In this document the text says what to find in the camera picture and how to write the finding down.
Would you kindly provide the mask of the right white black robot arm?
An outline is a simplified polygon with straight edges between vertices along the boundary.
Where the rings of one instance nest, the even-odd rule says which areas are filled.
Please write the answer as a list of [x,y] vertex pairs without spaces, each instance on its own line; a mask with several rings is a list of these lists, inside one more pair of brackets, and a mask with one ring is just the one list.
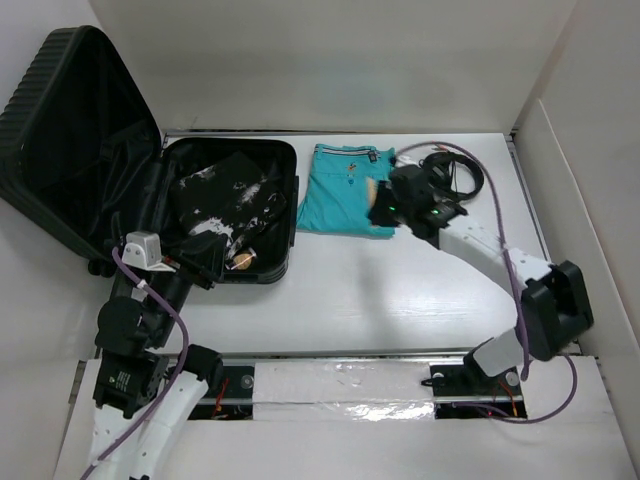
[[506,291],[516,324],[468,352],[458,377],[474,393],[529,360],[549,361],[588,331],[594,317],[581,269],[531,256],[479,225],[458,202],[436,195],[416,165],[375,183],[368,218],[380,227],[405,225],[434,248],[452,255]]

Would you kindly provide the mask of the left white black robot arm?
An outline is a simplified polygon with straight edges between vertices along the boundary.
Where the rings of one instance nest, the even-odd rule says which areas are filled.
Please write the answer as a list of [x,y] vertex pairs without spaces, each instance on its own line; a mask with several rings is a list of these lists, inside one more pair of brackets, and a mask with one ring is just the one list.
[[198,402],[225,391],[221,354],[191,343],[180,311],[192,287],[220,280],[226,243],[204,232],[163,252],[158,234],[136,231],[113,248],[129,290],[144,297],[114,292],[99,312],[101,360],[83,478],[155,478]]

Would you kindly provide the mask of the gold makeup brush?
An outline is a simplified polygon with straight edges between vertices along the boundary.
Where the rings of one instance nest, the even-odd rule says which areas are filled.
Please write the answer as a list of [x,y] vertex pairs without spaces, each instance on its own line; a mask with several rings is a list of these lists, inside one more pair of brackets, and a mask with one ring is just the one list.
[[372,208],[375,205],[378,195],[378,182],[373,178],[366,180],[368,205]]

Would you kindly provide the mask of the turquoise shorts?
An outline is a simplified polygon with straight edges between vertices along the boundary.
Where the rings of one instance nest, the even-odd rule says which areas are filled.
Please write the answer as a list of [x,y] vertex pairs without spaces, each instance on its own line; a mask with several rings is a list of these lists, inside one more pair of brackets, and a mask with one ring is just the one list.
[[374,226],[368,219],[366,180],[388,180],[394,156],[393,148],[316,145],[297,228],[319,234],[393,237],[394,227]]

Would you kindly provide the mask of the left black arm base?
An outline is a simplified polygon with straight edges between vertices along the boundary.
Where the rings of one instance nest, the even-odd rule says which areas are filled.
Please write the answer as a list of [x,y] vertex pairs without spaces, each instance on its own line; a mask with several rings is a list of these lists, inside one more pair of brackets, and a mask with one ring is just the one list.
[[255,367],[230,365],[224,367],[222,380],[194,407],[190,420],[233,421],[253,418]]

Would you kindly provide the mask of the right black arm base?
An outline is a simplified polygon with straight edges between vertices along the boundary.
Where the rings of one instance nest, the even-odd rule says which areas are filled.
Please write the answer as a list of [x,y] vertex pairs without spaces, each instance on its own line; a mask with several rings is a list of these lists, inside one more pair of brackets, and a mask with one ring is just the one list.
[[431,365],[420,381],[433,394],[437,420],[528,417],[516,368],[479,383],[463,380],[462,370],[462,364]]

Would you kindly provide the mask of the black white tie-dye shirt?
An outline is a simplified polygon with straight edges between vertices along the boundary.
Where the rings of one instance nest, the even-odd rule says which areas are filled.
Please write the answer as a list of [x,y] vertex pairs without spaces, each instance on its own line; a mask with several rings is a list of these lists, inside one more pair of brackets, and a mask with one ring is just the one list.
[[172,197],[185,232],[225,238],[228,256],[248,246],[288,206],[276,183],[240,152],[178,180]]

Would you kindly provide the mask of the black wired headphones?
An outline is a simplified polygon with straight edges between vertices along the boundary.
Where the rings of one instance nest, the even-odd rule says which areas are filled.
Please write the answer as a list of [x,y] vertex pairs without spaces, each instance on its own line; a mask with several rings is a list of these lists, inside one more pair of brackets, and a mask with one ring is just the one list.
[[[474,199],[482,190],[485,174],[479,163],[466,155],[436,146],[433,153],[419,161],[419,166],[427,174],[428,184],[439,197],[455,202]],[[462,168],[471,177],[473,188],[462,191],[458,188],[458,170]]]

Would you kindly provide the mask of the round beige powder compact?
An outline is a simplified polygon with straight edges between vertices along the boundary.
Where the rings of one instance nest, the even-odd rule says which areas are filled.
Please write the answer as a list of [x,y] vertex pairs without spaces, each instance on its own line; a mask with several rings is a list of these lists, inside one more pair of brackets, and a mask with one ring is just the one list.
[[246,251],[237,254],[232,259],[231,270],[247,270],[256,258],[256,254],[253,251]]

